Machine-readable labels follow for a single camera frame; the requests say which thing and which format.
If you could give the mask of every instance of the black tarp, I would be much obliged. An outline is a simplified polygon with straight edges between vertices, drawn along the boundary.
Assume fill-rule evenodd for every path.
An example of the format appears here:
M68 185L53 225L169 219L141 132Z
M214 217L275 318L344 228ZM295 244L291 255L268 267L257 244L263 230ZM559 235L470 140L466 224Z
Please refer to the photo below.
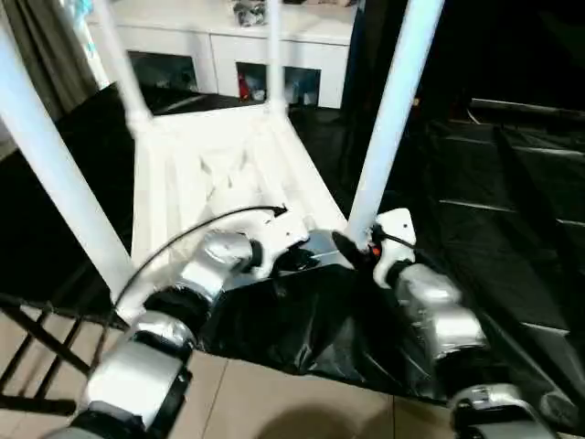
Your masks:
M165 104L152 93L146 98L155 108ZM188 109L206 109L208 101L198 105ZM332 166L339 151L332 152L326 123L315 126L314 112L292 112L293 124L348 213L348 191ZM333 134L343 127L335 116L331 125ZM133 148L115 91L100 93L59 129L129 245ZM461 286L515 382L555 425L585 434L584 136L467 123L408 131L381 210L410 209L420 247ZM2 272L2 296L100 320L110 306L107 288L24 159L14 155L0 170L5 186L18 187L3 197L11 212L4 230L12 233L3 236L4 249L14 257ZM55 260L62 270L49 269L46 261ZM41 275L29 280L30 273ZM67 297L51 303L60 285ZM89 310L74 303L90 296ZM321 267L231 292L201 336L218 355L441 402L392 293L378 289L367 272Z
M385 200L410 208L421 248L461 286L528 400L581 434L583 140L432 123L403 141ZM202 337L224 357L442 400L391 291L369 273L322 267L232 291Z

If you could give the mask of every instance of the shelf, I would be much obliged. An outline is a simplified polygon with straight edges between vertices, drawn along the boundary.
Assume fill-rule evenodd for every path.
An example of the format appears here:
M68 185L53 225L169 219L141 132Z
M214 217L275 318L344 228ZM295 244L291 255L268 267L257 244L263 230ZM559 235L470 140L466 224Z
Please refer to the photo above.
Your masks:
M185 30L266 38L268 27L240 27L226 0L120 0L113 5L122 27ZM356 6L282 5L282 39L349 46ZM95 15L88 24L97 24Z

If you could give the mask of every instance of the black plastic sheet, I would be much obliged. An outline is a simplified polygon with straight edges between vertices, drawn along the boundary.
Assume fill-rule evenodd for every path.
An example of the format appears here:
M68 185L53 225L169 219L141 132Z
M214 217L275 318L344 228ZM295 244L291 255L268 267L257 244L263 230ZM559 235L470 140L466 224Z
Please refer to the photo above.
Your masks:
M403 142L386 200L410 208L420 246L461 286L526 398L573 433L585 432L581 140L433 125ZM325 266L231 291L201 335L223 357L443 402L392 292L367 270Z

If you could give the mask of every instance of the white pole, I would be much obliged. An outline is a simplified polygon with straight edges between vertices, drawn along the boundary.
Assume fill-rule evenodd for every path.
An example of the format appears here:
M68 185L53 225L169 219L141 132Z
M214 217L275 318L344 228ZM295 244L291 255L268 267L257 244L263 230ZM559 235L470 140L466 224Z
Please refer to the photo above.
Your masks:
M408 2L346 229L359 248L366 246L378 214L443 2Z
M268 0L268 105L271 112L285 114L284 70L281 61L281 0Z
M116 70L118 90L122 95L126 111L126 121L129 126L132 126L133 123L147 121L152 115L144 103L144 97L140 92L140 87L138 87L132 64L118 36L110 0L94 0L93 4L100 19L101 32L108 49L108 54L102 53L101 56L109 56L113 68Z
M0 117L115 300L134 272L130 256L63 144L3 27L0 65Z

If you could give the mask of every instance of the metal rod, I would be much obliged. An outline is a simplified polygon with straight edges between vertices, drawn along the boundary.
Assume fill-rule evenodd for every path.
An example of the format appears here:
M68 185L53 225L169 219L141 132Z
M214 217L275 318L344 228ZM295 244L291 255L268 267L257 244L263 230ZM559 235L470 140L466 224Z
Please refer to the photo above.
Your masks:
M2 410L71 416L76 408L73 400L36 400L24 396L0 395Z
M134 75L132 63L124 50L114 21L110 0L94 0L95 12L100 19L100 30L108 49L108 56L116 71L118 90L122 95L126 121L130 124L142 122L152 117Z
M75 369L79 370L84 375L90 374L90 366L86 364L77 355L71 352L70 349L63 346L63 344L50 335L42 325L27 316L17 307L5 306L2 307L4 313L14 322L19 324L26 332L29 332L34 338L40 341L47 348L51 349L61 359L67 361Z
M134 267L0 28L0 118L59 213L88 254L112 299Z
M378 214L443 1L409 0L407 4L346 229L359 248L367 245L368 231Z
M75 321L75 323L73 324L73 327L71 327L71 330L69 331L69 333L67 334L67 337L65 338L65 341L63 342L63 345L65 348L71 349L71 346L73 345L73 342L75 341L75 338L77 338L77 335L80 332L81 323L82 323L82 321L80 319L77 319ZM60 357L56 356L53 359L50 367L48 368L47 374L45 375L45 378L43 378L43 380L41 381L41 383L39 384L39 386L37 388L37 392L35 393L35 398L45 398L47 396L47 392L48 392L49 388L51 387L51 384L53 383L55 376L59 372L59 368L61 367L62 362L63 362L63 360Z
M47 317L48 311L43 311L41 315L38 317L37 323L42 325L43 323L45 323L45 320L47 320ZM0 377L0 392L4 390L6 384L8 384L10 379L15 374L16 368L18 368L20 361L27 353L28 348L30 348L30 345L32 344L33 341L34 338L27 333L27 336L25 337L24 340L22 340L22 343L18 347L18 350L16 351L15 355L10 359L8 366L6 366L6 369L2 373L2 377Z
M284 70L281 60L281 0L268 0L268 105L271 112L285 114Z

